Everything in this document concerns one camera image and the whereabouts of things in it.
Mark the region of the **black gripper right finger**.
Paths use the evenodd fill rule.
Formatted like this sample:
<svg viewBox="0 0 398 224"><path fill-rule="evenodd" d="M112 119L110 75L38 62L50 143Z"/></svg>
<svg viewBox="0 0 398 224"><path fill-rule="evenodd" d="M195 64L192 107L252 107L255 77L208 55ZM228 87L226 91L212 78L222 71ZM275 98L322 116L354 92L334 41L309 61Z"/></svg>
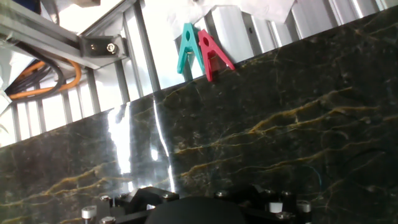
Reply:
<svg viewBox="0 0 398 224"><path fill-rule="evenodd" d="M238 207L244 223L310 223L311 204L290 191L243 184L216 190L214 199Z"/></svg>

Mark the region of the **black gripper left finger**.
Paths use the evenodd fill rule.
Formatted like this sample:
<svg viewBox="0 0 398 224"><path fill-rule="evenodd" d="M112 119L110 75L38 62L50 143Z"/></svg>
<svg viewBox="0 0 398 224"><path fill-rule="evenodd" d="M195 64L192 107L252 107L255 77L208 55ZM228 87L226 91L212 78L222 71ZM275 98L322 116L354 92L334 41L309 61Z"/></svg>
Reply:
<svg viewBox="0 0 398 224"><path fill-rule="evenodd" d="M81 209L84 224L145 223L156 207L180 198L179 194L156 187L144 187L115 197L102 195Z"/></svg>

